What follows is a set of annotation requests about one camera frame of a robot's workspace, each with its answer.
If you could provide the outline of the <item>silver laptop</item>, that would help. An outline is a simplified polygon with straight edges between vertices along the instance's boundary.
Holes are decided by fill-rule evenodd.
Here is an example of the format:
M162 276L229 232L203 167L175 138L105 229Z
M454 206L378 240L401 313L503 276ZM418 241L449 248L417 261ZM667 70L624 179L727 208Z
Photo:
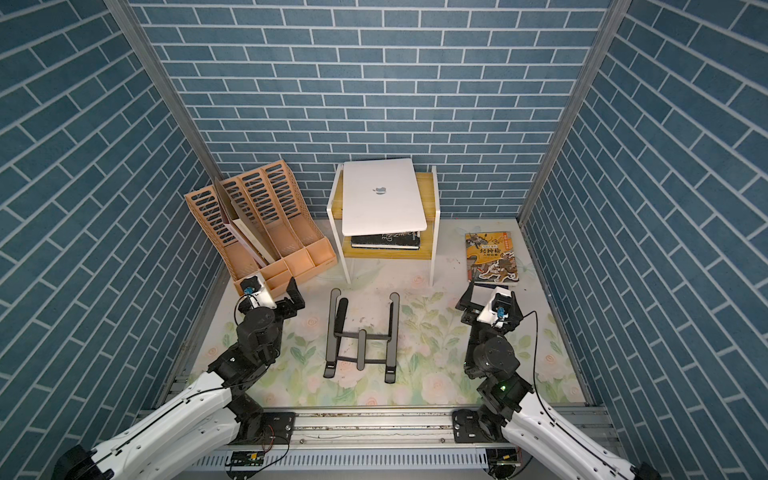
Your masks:
M412 160L368 160L343 166L345 236L424 231L427 221Z

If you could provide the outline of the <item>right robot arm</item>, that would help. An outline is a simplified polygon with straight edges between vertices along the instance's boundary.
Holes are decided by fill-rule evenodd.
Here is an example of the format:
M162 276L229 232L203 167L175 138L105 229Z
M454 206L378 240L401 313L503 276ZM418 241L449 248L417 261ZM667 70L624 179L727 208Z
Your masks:
M535 386L519 373L520 361L505 334L526 315L515 293L487 284L491 291L484 305L473 301L471 281L456 308L461 321L471 327L464 372L482 380L478 386L483 404L452 414L457 443L505 440L539 460L561 479L659 479L646 462L634 465L610 452L583 433L544 401Z

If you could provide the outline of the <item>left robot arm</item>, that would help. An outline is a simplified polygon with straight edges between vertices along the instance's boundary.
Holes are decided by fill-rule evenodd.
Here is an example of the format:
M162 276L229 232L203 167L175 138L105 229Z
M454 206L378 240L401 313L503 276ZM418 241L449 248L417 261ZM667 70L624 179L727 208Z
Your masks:
M55 479L171 479L234 440L262 434L262 407L247 393L280 356L283 326L303 309L295 280L276 300L267 288L243 300L237 340L193 383L127 430L56 461Z

